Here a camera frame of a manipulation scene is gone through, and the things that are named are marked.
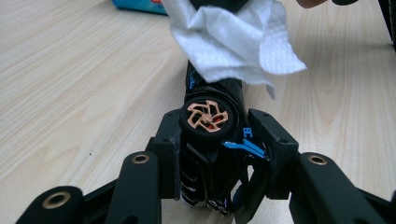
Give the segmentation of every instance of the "hole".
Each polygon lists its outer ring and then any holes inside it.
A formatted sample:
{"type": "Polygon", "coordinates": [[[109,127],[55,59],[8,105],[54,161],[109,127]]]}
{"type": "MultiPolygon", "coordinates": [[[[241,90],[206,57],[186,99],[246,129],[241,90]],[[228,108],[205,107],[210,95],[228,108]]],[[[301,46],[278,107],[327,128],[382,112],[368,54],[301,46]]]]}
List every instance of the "hole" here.
{"type": "Polygon", "coordinates": [[[136,163],[136,164],[145,163],[148,160],[149,160],[149,156],[148,155],[137,155],[137,156],[132,158],[132,162],[136,163]]]}
{"type": "Polygon", "coordinates": [[[316,165],[326,165],[327,161],[320,156],[309,156],[308,159],[316,165]]]}
{"type": "Polygon", "coordinates": [[[43,207],[47,209],[60,207],[67,203],[67,201],[70,200],[70,197],[71,195],[67,191],[53,193],[49,197],[47,197],[46,200],[44,200],[43,207]]]}

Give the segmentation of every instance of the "wooden table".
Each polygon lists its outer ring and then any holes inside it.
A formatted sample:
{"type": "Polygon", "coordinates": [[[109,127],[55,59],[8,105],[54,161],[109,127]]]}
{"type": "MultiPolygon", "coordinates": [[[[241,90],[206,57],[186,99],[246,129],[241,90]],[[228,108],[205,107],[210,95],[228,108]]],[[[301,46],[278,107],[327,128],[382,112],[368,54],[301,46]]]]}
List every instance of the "wooden table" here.
{"type": "MultiPolygon", "coordinates": [[[[246,86],[247,106],[272,114],[300,151],[333,158],[359,188],[396,189],[396,54],[376,1],[312,9],[282,1],[290,42],[308,67],[246,86]]],[[[0,223],[61,185],[89,193],[144,150],[165,112],[183,103],[187,58],[166,16],[110,0],[0,3],[0,223]]],[[[232,223],[163,201],[163,223],[232,223]]],[[[265,200],[251,223],[291,223],[265,200]]]]}

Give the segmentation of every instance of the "light wood surface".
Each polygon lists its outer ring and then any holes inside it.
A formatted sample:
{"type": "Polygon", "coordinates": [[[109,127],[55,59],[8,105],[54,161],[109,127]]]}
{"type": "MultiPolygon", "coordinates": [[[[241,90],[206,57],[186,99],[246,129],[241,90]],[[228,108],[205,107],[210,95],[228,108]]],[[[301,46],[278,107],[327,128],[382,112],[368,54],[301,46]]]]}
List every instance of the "light wood surface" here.
{"type": "MultiPolygon", "coordinates": [[[[290,42],[308,67],[246,86],[248,107],[272,114],[300,151],[333,158],[359,188],[396,189],[396,54],[376,1],[303,9],[282,1],[290,42]]],[[[0,223],[40,193],[84,193],[117,178],[165,112],[182,106],[187,58],[166,16],[110,0],[0,2],[0,223]]],[[[232,223],[163,201],[163,223],[232,223]]],[[[291,223],[288,202],[265,200],[251,223],[291,223]]]]}

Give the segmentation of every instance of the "white tissue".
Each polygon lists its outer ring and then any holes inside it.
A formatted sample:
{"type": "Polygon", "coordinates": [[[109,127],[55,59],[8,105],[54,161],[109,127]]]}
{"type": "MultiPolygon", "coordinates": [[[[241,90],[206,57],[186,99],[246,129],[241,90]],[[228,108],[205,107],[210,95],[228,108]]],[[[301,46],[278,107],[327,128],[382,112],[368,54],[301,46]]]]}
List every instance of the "white tissue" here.
{"type": "Polygon", "coordinates": [[[305,69],[294,54],[286,30],[286,11],[275,0],[250,0],[233,14],[219,7],[200,7],[190,0],[162,0],[171,32],[199,74],[214,82],[234,77],[247,84],[266,84],[266,74],[287,75],[305,69]]]}

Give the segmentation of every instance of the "paper towel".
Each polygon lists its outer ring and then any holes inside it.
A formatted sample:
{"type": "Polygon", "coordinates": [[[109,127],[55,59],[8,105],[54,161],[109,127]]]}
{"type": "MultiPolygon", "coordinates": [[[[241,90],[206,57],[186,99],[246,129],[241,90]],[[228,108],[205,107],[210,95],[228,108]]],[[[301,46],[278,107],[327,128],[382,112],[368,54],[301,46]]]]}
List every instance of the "paper towel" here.
{"type": "Polygon", "coordinates": [[[275,0],[250,0],[236,14],[211,6],[196,10],[190,0],[162,2],[172,35],[207,82],[234,77],[266,84],[274,98],[267,74],[306,68],[289,43],[286,10],[275,0]]]}

